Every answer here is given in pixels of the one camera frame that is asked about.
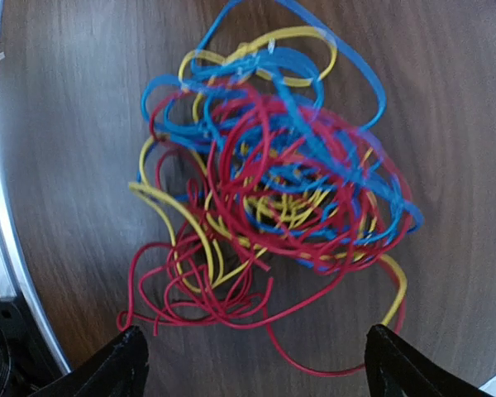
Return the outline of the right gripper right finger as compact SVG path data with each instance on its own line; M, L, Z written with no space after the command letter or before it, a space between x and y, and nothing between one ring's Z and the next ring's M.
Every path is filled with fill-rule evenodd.
M374 397L487 395L440 368L381 324L367 334L365 372Z

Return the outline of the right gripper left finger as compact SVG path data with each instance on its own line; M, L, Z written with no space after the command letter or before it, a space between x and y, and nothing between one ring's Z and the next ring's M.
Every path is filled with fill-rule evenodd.
M149 373L144 333L131 326L79 368L35 392L34 396L142 396Z

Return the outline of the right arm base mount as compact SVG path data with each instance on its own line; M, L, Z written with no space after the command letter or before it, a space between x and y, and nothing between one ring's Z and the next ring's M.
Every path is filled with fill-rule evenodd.
M0 299L0 396L28 396L63 371L23 299Z

